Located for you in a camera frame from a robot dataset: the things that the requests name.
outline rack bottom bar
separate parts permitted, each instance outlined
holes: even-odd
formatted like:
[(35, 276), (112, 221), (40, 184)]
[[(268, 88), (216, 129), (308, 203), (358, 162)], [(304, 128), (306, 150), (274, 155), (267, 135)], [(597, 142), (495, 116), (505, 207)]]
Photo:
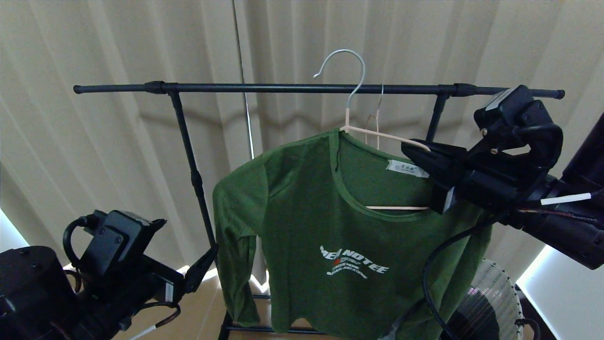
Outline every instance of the rack bottom bar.
[[(272, 327), (265, 327), (265, 326), (256, 326), (256, 327), (226, 326), (225, 329), (238, 330), (241, 332), (264, 332), (264, 333), (274, 333), (275, 332), (275, 330), (272, 329)], [(289, 329), (288, 333), (325, 335), (325, 333), (321, 333), (318, 330), (302, 329), (302, 328)]]

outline white cable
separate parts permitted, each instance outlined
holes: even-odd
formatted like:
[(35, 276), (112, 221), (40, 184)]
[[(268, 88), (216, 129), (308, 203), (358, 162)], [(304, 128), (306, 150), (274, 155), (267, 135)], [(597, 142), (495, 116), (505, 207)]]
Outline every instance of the white cable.
[(143, 331), (142, 331), (142, 332), (140, 332), (139, 334), (137, 334), (137, 335), (135, 335), (135, 336), (131, 337), (129, 340), (135, 340), (135, 339), (138, 339), (138, 338), (140, 338), (141, 336), (143, 336), (143, 335), (145, 335), (145, 334), (147, 334), (147, 333), (151, 332), (151, 331), (152, 331), (152, 330), (154, 330), (154, 329), (156, 329), (155, 325), (153, 325), (153, 326), (151, 326), (151, 327), (149, 327), (149, 328), (147, 328), (147, 329), (143, 330)]
[(543, 198), (541, 200), (541, 205), (546, 206), (546, 205), (550, 205), (550, 204), (576, 202), (576, 201), (583, 201), (583, 200), (589, 200), (589, 199), (591, 199), (591, 194), (589, 192), (586, 192), (584, 194), (577, 194), (577, 195)]

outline beige curtain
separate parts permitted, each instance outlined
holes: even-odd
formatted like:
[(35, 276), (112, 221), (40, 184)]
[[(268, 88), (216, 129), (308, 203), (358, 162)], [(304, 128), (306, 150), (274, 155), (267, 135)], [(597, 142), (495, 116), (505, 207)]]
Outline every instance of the beige curtain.
[[(603, 111), (604, 3), (464, 1), (0, 2), (0, 206), (30, 244), (62, 255), (71, 220), (125, 209), (168, 225), (147, 254), (179, 268), (208, 248), (167, 96), (75, 95), (75, 84), (366, 83), (562, 88), (560, 175)], [(345, 94), (247, 94), (254, 154), (341, 125)], [(213, 186), (251, 159), (242, 94), (183, 94), (211, 209)], [(434, 96), (384, 96), (381, 130), (425, 136)], [(469, 147), (484, 97), (449, 100), (436, 141)], [(365, 124), (376, 95), (353, 99)], [(382, 142), (398, 154), (394, 142)], [(88, 242), (74, 235), (76, 252)], [(487, 256), (517, 278), (542, 244), (498, 226)]]

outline round neckline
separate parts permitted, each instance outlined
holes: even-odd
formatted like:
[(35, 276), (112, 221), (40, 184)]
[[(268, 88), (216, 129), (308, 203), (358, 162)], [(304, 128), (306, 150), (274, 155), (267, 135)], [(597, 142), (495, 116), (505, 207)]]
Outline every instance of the round neckline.
[(344, 179), (342, 178), (342, 172), (337, 170), (338, 169), (338, 151), (339, 151), (339, 147), (340, 147), (340, 138), (344, 139), (346, 142), (352, 144), (353, 146), (363, 150), (364, 152), (367, 152), (373, 156), (377, 156), (377, 157), (385, 159), (385, 160), (393, 159), (393, 160), (398, 160), (398, 161), (407, 162), (407, 163), (412, 163), (412, 161), (410, 161), (408, 159), (404, 159), (402, 157), (396, 157), (396, 156), (387, 154), (386, 152), (382, 152), (380, 150), (374, 149), (371, 146), (361, 143), (359, 140), (354, 139), (354, 137), (347, 134), (346, 132), (340, 131), (339, 129), (332, 130), (332, 132), (329, 134), (329, 147), (330, 147), (329, 157), (330, 157), (330, 162), (331, 162), (333, 182), (334, 182), (336, 189), (338, 190), (340, 196), (352, 208), (354, 208), (355, 210), (359, 211), (360, 213), (362, 213), (364, 215), (368, 215), (368, 216), (371, 216), (374, 218), (378, 218), (380, 220), (392, 221), (392, 222), (416, 221), (416, 220), (425, 218), (433, 213), (432, 210), (426, 209), (426, 210), (422, 210), (422, 211), (418, 211), (418, 212), (412, 212), (412, 213), (406, 214), (406, 215), (390, 215), (390, 214), (385, 214), (383, 212), (379, 212), (376, 210), (371, 210), (368, 207), (366, 207), (364, 204), (361, 204), (361, 202), (357, 201), (346, 188), (346, 185), (344, 184)]

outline clothes hanger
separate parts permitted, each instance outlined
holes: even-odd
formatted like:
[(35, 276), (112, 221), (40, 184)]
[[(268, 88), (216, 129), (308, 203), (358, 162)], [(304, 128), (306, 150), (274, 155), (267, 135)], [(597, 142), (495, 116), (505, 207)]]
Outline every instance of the clothes hanger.
[[(367, 129), (367, 127), (369, 126), (369, 120), (371, 120), (371, 117), (376, 119), (376, 132), (379, 132), (379, 107), (382, 105), (382, 98), (384, 98), (384, 85), (382, 84), (382, 93), (379, 95), (379, 101), (377, 102), (377, 110), (376, 110), (376, 115), (372, 115), (370, 114), (369, 117), (367, 117), (367, 121), (365, 122), (365, 129)], [(379, 136), (377, 138), (377, 147), (376, 149), (379, 150)], [(365, 145), (367, 145), (367, 134), (365, 134)]]
[(331, 52), (331, 54), (329, 54), (327, 56), (327, 58), (325, 58), (325, 61), (323, 61), (323, 65), (321, 65), (321, 69), (319, 70), (319, 73), (315, 74), (313, 76), (313, 78), (317, 78), (318, 76), (321, 75), (321, 73), (323, 72), (323, 68), (325, 68), (325, 64), (329, 61), (329, 59), (331, 59), (331, 57), (333, 57), (334, 55), (338, 54), (338, 53), (342, 53), (342, 52), (346, 52), (346, 53), (351, 53), (353, 54), (357, 59), (359, 59), (359, 61), (361, 62), (361, 80), (359, 81), (359, 85), (357, 85), (355, 87), (355, 89), (350, 93), (350, 95), (348, 96), (348, 102), (346, 103), (346, 116), (344, 118), (344, 126), (342, 126), (340, 128), (340, 131), (344, 131), (346, 133), (349, 133), (350, 130), (352, 131), (358, 131), (358, 132), (363, 132), (366, 134), (370, 134), (373, 136), (379, 136), (379, 137), (384, 137), (384, 138), (389, 138), (389, 139), (394, 139), (394, 140), (398, 140), (399, 142), (403, 142), (403, 143), (407, 143), (410, 145), (414, 145), (418, 148), (422, 148), (426, 151), (430, 151), (430, 148), (425, 146), (424, 144), (421, 144), (419, 142), (416, 142), (414, 140), (410, 140), (410, 139), (406, 139), (406, 138), (401, 138), (401, 137), (397, 137), (397, 136), (392, 136), (389, 134), (384, 134), (381, 132), (375, 132), (375, 131), (371, 131), (371, 130), (367, 130), (367, 129), (361, 129), (361, 128), (357, 128), (355, 126), (351, 126), (350, 125), (350, 100), (352, 99), (352, 96), (355, 95), (355, 93), (359, 90), (359, 88), (361, 87), (361, 85), (363, 85), (363, 81), (365, 80), (365, 61), (363, 60), (363, 58), (361, 58), (361, 56), (353, 51), (353, 50), (349, 50), (347, 48), (343, 48), (341, 50), (335, 50), (333, 52)]
[[(323, 65), (321, 65), (321, 69), (319, 70), (319, 73), (315, 74), (313, 76), (313, 78), (317, 78), (318, 76), (321, 75), (321, 73), (323, 72), (323, 68), (325, 68), (325, 64), (327, 63), (327, 61), (329, 61), (329, 59), (331, 57), (333, 57), (334, 55), (336, 55), (338, 53), (342, 53), (342, 52), (351, 53), (357, 59), (359, 59), (359, 61), (361, 62), (361, 80), (359, 81), (359, 85), (357, 85), (356, 88), (348, 96), (348, 102), (346, 103), (345, 123), (344, 123), (344, 126), (340, 128), (340, 131), (344, 131), (346, 133), (349, 133), (350, 130), (359, 131), (359, 132), (363, 132), (363, 133), (366, 133), (366, 134), (371, 134), (371, 135), (378, 136), (378, 137), (385, 137), (385, 138), (390, 138), (390, 139), (398, 140), (398, 141), (403, 142), (403, 143), (408, 143), (410, 145), (417, 146), (417, 147), (422, 148), (422, 149), (424, 149), (426, 151), (430, 151), (429, 147), (427, 147), (424, 144), (421, 144), (419, 142), (416, 142), (414, 140), (400, 138), (400, 137), (392, 136), (392, 135), (389, 135), (389, 134), (383, 134), (383, 133), (380, 133), (380, 132), (374, 132), (374, 131), (371, 131), (371, 130), (361, 129), (361, 128), (356, 128), (354, 126), (350, 126), (350, 99), (352, 99), (352, 96), (358, 91), (358, 89), (363, 84), (363, 81), (365, 80), (365, 61), (363, 60), (363, 58), (361, 58), (361, 56), (357, 52), (355, 52), (353, 50), (349, 50), (347, 48), (343, 48), (341, 50), (333, 51), (333, 52), (331, 52), (331, 54), (329, 54), (327, 56), (327, 58), (325, 58), (325, 61), (323, 61)], [(382, 85), (382, 95), (383, 94), (384, 94), (384, 86)], [(382, 98), (380, 97), (380, 102), (378, 103), (378, 112), (379, 112), (379, 105), (381, 103), (382, 103)], [(372, 209), (372, 210), (426, 210), (429, 207), (427, 207), (427, 206), (367, 206), (367, 208)]]

